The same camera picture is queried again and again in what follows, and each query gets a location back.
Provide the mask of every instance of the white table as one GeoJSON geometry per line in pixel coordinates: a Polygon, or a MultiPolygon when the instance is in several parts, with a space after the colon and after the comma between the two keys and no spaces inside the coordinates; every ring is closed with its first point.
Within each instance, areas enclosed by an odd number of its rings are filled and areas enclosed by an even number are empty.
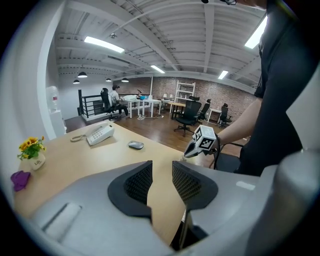
{"type": "Polygon", "coordinates": [[[138,116],[140,115],[140,99],[125,99],[124,102],[128,103],[128,109],[130,113],[130,118],[132,118],[132,102],[136,102],[138,107],[138,116]]]}
{"type": "Polygon", "coordinates": [[[219,119],[218,119],[218,124],[219,124],[219,122],[220,122],[220,116],[221,116],[221,110],[218,110],[218,109],[214,109],[214,108],[210,108],[210,112],[209,112],[209,114],[208,114],[208,118],[207,118],[207,122],[209,122],[209,119],[210,119],[210,116],[211,116],[211,113],[212,112],[216,112],[216,113],[219,113],[220,115],[219,115],[219,119]]]}
{"type": "Polygon", "coordinates": [[[151,117],[154,117],[154,103],[159,104],[159,115],[161,111],[161,100],[158,99],[144,99],[143,100],[143,106],[142,106],[142,115],[145,115],[145,102],[150,103],[150,111],[151,111],[151,117]]]}

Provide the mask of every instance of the telephone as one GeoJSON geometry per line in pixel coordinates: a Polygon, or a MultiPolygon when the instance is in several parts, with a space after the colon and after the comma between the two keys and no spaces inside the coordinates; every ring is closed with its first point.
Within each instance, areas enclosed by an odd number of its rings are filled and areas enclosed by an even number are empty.
{"type": "Polygon", "coordinates": [[[102,123],[89,130],[86,134],[82,134],[70,139],[71,142],[80,141],[82,138],[86,137],[90,146],[96,145],[105,139],[114,135],[115,128],[108,124],[102,123]]]}

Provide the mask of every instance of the person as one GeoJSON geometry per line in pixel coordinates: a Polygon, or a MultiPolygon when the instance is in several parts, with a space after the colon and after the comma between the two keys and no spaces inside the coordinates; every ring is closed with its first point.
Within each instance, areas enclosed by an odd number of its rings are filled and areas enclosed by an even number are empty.
{"type": "MultiPolygon", "coordinates": [[[[231,2],[265,9],[268,18],[259,44],[261,78],[254,94],[257,99],[218,137],[225,145],[251,136],[241,149],[240,166],[235,173],[260,176],[265,167],[277,165],[285,156],[302,149],[286,111],[314,74],[319,52],[314,38],[306,33],[310,28],[305,19],[292,15],[284,1],[231,2]]],[[[298,11],[305,4],[294,2],[301,4],[298,11]]]]}
{"type": "Polygon", "coordinates": [[[118,85],[112,86],[112,91],[110,92],[112,105],[115,106],[115,110],[119,110],[119,114],[121,116],[122,110],[124,110],[125,116],[128,116],[128,108],[126,105],[120,104],[120,98],[117,90],[120,88],[118,85]]]}

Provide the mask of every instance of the railing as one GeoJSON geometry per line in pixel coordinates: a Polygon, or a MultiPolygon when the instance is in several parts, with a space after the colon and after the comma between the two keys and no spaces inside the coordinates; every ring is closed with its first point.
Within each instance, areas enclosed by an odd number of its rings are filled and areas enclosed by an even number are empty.
{"type": "MultiPolygon", "coordinates": [[[[126,95],[132,95],[132,93],[120,93],[119,96],[123,97],[126,95]]],[[[79,116],[85,115],[87,118],[89,116],[95,116],[104,113],[104,102],[101,99],[101,95],[90,95],[90,96],[82,96],[82,90],[78,90],[79,97],[79,116]]]]}

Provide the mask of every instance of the ceiling light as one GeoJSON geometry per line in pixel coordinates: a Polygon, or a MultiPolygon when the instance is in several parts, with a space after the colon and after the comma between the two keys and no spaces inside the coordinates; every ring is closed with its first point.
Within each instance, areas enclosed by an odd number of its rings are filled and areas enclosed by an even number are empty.
{"type": "Polygon", "coordinates": [[[79,74],[78,74],[78,78],[87,78],[88,76],[87,76],[87,74],[85,73],[85,72],[80,72],[79,74]]]}
{"type": "Polygon", "coordinates": [[[255,48],[257,44],[260,42],[260,38],[262,34],[265,31],[266,25],[267,25],[268,16],[265,16],[263,21],[260,23],[258,28],[254,31],[252,36],[249,38],[249,40],[245,43],[244,46],[249,47],[251,49],[255,48]]]}
{"type": "Polygon", "coordinates": [[[155,65],[152,65],[151,68],[155,69],[156,71],[159,71],[160,73],[164,74],[165,72],[163,70],[161,70],[160,68],[158,68],[155,65]]]}
{"type": "Polygon", "coordinates": [[[222,73],[221,73],[221,75],[218,77],[218,79],[223,79],[225,76],[226,76],[226,74],[228,74],[228,71],[222,71],[222,73]]]}
{"type": "Polygon", "coordinates": [[[102,47],[105,47],[105,48],[108,48],[110,50],[113,50],[113,51],[116,51],[118,53],[123,53],[125,51],[125,49],[122,49],[112,43],[108,43],[108,42],[105,42],[105,41],[102,41],[102,40],[99,40],[99,39],[96,39],[96,38],[93,38],[93,37],[90,37],[90,36],[87,36],[84,41],[86,43],[89,43],[89,44],[94,44],[94,45],[97,45],[97,46],[102,46],[102,47]]]}

